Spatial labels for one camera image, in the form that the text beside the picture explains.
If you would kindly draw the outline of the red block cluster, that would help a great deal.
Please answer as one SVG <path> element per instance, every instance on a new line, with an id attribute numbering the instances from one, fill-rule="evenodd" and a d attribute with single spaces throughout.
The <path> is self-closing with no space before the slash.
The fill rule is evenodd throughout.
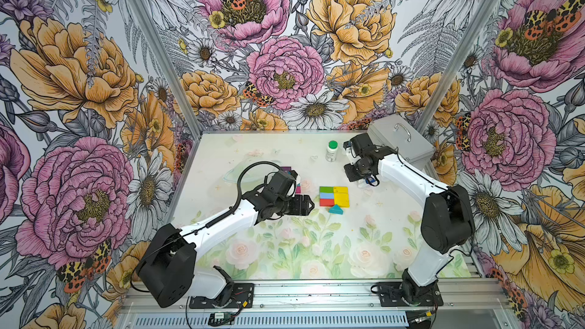
<path id="1" fill-rule="evenodd" d="M 333 207 L 335 205 L 334 199 L 320 199 L 319 200 L 320 207 Z"/>

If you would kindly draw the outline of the light blue block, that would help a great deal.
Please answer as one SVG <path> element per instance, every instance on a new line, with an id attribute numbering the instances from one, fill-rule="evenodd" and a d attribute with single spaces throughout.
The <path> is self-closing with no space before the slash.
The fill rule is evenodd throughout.
<path id="1" fill-rule="evenodd" d="M 335 195 L 333 193 L 320 193 L 319 196 L 321 199 L 326 199 L 326 200 L 332 200 L 335 198 Z"/>

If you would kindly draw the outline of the teal triangular block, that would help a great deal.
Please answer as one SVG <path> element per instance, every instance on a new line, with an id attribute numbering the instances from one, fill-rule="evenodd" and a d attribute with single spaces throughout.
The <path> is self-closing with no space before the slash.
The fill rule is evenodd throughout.
<path id="1" fill-rule="evenodd" d="M 333 207 L 330 207 L 328 209 L 328 212 L 330 214 L 335 214 L 335 215 L 343 215 L 344 214 L 344 210 L 339 207 L 338 205 L 333 205 Z"/>

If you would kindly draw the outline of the yellow block cluster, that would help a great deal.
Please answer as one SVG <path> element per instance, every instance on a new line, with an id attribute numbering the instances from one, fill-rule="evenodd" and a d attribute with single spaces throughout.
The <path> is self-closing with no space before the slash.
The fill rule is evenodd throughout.
<path id="1" fill-rule="evenodd" d="M 335 200 L 348 200 L 348 193 L 334 193 Z"/>

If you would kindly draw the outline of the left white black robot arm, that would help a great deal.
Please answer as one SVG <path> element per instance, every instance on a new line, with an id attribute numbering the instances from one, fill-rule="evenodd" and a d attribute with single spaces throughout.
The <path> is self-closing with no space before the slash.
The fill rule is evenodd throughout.
<path id="1" fill-rule="evenodd" d="M 159 307 L 170 307 L 186 296 L 216 307 L 234 302 L 233 278 L 218 266 L 197 269 L 198 260 L 227 238 L 261 222 L 312 212 L 311 198 L 296 193 L 297 173 L 272 161 L 267 165 L 274 170 L 248 192 L 242 190 L 243 179 L 237 179 L 231 207 L 193 225 L 177 228 L 169 223 L 157 231 L 135 272 Z"/>

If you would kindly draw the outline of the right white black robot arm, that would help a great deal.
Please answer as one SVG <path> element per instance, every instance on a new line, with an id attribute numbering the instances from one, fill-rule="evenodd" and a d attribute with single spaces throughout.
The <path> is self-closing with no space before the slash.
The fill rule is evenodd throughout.
<path id="1" fill-rule="evenodd" d="M 397 149 L 377 146 L 366 133 L 344 142 L 350 162 L 344 166 L 350 182 L 365 181 L 371 187 L 385 178 L 398 185 L 423 207 L 420 234 L 424 243 L 402 274 L 402 301 L 409 306 L 437 288 L 440 271 L 452 260 L 452 252 L 475 235 L 468 191 L 425 175 L 406 162 Z"/>

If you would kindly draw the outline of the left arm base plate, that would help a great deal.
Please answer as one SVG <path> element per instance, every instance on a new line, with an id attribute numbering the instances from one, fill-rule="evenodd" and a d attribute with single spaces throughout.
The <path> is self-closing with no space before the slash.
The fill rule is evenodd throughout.
<path id="1" fill-rule="evenodd" d="M 203 296 L 189 298 L 190 309 L 250 309 L 254 300 L 254 283 L 234 283 L 216 298 Z"/>

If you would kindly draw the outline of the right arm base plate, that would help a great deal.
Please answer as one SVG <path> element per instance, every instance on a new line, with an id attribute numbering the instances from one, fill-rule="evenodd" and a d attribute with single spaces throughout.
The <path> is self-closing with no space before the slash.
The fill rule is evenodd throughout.
<path id="1" fill-rule="evenodd" d="M 419 287 L 409 281 L 385 281 L 370 287 L 382 307 L 440 307 L 443 297 L 437 282 Z"/>

